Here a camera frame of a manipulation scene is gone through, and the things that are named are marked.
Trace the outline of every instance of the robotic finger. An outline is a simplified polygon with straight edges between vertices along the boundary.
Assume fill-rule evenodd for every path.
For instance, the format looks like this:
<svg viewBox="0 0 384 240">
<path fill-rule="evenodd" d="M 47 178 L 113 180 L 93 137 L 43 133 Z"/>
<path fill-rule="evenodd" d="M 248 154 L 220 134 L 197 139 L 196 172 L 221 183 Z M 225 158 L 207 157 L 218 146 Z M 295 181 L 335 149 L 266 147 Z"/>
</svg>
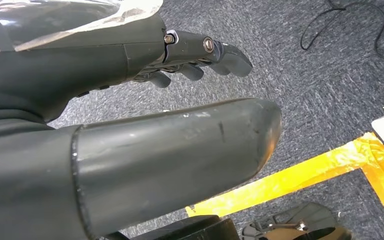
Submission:
<svg viewBox="0 0 384 240">
<path fill-rule="evenodd" d="M 247 76 L 253 69 L 250 60 L 233 45 L 187 31 L 168 30 L 164 36 L 165 56 L 161 62 L 145 67 L 134 81 L 150 81 L 159 88 L 167 87 L 167 76 L 157 72 L 181 73 L 192 81 L 200 80 L 209 66 L 217 74 Z"/>
</svg>

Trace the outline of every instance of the transparent plastic sheet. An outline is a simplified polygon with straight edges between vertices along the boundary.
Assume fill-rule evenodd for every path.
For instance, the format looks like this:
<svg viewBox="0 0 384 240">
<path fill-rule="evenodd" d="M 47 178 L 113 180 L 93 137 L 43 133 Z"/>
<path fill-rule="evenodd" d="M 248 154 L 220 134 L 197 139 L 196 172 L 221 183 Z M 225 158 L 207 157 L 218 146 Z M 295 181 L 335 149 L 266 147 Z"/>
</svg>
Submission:
<svg viewBox="0 0 384 240">
<path fill-rule="evenodd" d="M 0 0 L 0 51 L 24 51 L 74 33 L 145 19 L 162 4 L 163 0 Z"/>
<path fill-rule="evenodd" d="M 226 216 L 350 171 L 362 169 L 384 206 L 384 145 L 366 133 L 341 147 L 186 207 L 187 214 Z"/>
</svg>

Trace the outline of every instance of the scratch mark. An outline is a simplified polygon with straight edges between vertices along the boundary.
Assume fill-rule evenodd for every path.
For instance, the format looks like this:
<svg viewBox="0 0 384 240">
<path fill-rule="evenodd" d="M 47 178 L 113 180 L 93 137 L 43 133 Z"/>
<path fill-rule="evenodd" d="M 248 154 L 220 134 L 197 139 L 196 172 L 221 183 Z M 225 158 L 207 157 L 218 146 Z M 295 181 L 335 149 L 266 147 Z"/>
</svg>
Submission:
<svg viewBox="0 0 384 240">
<path fill-rule="evenodd" d="M 223 123 L 221 121 L 218 123 L 218 128 L 220 129 L 221 140 L 223 141 L 223 143 L 225 143 L 226 142 L 225 129 L 223 128 Z"/>
<path fill-rule="evenodd" d="M 202 113 L 197 113 L 195 114 L 195 116 L 197 116 L 198 118 L 208 118 L 208 117 L 211 117 L 211 115 L 206 112 L 206 111 L 203 111 Z"/>
</svg>

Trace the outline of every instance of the black base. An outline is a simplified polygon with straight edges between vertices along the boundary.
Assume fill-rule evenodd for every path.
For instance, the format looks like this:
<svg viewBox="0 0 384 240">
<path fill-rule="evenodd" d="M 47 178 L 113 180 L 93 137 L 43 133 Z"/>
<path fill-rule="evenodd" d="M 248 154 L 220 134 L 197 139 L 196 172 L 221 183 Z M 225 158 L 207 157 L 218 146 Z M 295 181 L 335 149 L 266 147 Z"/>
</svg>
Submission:
<svg viewBox="0 0 384 240">
<path fill-rule="evenodd" d="M 97 240 L 128 238 L 117 232 Z M 239 236 L 231 219 L 221 220 L 216 215 L 202 215 L 182 219 L 131 240 L 239 240 Z"/>
</svg>

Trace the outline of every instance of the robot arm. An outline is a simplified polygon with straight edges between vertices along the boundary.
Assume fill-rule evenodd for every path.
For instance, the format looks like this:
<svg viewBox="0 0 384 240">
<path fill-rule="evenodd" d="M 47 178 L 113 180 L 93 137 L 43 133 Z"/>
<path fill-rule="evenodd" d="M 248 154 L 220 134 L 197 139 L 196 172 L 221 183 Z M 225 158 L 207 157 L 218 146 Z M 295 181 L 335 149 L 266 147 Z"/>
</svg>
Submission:
<svg viewBox="0 0 384 240">
<path fill-rule="evenodd" d="M 128 81 L 166 87 L 200 67 L 246 76 L 236 47 L 167 31 L 156 14 L 0 52 L 0 239 L 84 240 L 116 232 L 254 176 L 280 136 L 272 102 L 198 108 L 52 129 L 67 102 Z"/>
</svg>

